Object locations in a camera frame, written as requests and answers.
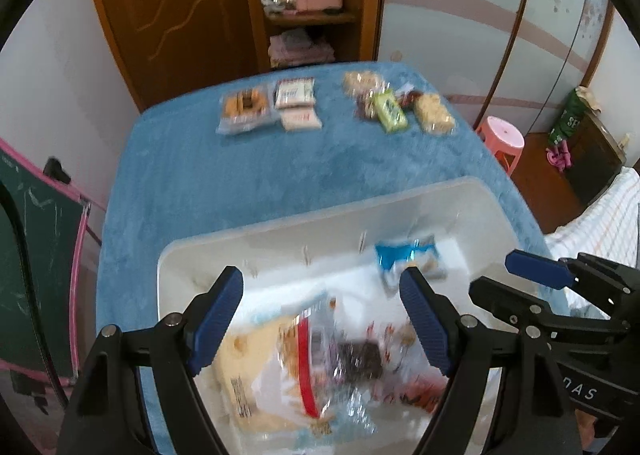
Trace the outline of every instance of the blue fuzzy tablecloth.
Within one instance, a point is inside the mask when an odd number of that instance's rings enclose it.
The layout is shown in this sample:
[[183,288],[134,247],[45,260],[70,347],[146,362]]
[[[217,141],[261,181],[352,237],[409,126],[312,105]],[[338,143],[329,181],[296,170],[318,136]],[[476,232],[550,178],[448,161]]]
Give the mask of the blue fuzzy tablecloth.
[[[454,110],[458,128],[447,136],[422,133],[413,116],[408,131],[393,135],[354,117],[342,77],[366,69],[382,74],[394,88],[410,82],[435,91],[402,64],[324,65],[212,86],[142,114],[120,159],[104,223],[97,329],[115,323],[126,331],[158,321],[158,258],[174,240],[463,176],[478,177],[495,194],[522,249],[548,256],[522,196]],[[286,133],[278,125],[243,135],[216,134],[226,92],[304,76],[316,79],[322,130]],[[551,300],[563,311],[560,294]],[[149,371],[143,373],[143,388],[158,448],[173,453]]]

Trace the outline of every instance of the blue snack wrapper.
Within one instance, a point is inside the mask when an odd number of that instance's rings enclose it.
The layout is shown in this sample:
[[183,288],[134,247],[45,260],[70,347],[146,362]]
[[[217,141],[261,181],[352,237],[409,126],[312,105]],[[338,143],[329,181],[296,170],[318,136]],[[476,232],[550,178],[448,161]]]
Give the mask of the blue snack wrapper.
[[400,275],[407,267],[417,267],[426,279],[447,276],[433,235],[424,240],[401,244],[376,244],[376,254],[383,279],[388,288],[393,290],[398,289]]

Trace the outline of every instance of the white plastic bin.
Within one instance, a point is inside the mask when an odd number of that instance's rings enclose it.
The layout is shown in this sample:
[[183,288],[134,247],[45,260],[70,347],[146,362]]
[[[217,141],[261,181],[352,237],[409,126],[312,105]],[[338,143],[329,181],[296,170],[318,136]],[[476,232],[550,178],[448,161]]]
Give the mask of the white plastic bin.
[[[446,279],[431,282],[434,291],[449,297],[461,314],[473,314],[490,327],[514,330],[475,307],[468,296],[469,282],[480,275],[536,293],[532,282],[509,275],[504,268],[505,255],[518,242],[497,200],[476,178],[173,242],[158,263],[158,318],[183,312],[196,294],[210,289],[225,266],[235,265],[244,277],[244,295],[230,329],[247,326],[256,314],[268,315],[323,290],[338,298],[336,320],[347,334],[361,333],[372,321],[401,325],[407,315],[399,295],[385,292],[374,244],[430,234],[435,235],[448,270]],[[481,451],[498,380],[490,377],[467,453]],[[196,385],[228,450],[240,453],[238,432],[229,420],[212,367],[203,369]],[[319,450],[348,449],[355,455],[379,451],[382,455],[393,445],[398,455],[411,453],[428,420],[422,411],[409,407],[402,417],[397,411],[394,417],[385,413],[378,411],[374,417],[378,433],[371,438]]]

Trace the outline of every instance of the green snack package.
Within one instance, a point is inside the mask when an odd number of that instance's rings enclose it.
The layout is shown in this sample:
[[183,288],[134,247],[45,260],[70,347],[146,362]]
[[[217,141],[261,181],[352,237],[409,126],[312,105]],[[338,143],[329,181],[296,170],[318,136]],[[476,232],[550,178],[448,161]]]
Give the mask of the green snack package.
[[409,121],[396,101],[392,90],[373,96],[373,108],[385,128],[386,133],[402,131],[409,128]]

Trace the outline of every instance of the bed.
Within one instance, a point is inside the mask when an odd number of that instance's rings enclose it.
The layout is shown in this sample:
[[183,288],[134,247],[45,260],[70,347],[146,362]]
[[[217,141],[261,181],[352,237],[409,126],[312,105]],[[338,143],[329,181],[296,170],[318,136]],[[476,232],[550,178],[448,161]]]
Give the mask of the bed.
[[[611,186],[582,215],[545,236],[552,258],[575,258],[589,253],[630,267],[638,257],[640,176],[623,167]],[[564,289],[572,315],[608,317],[587,300]]]

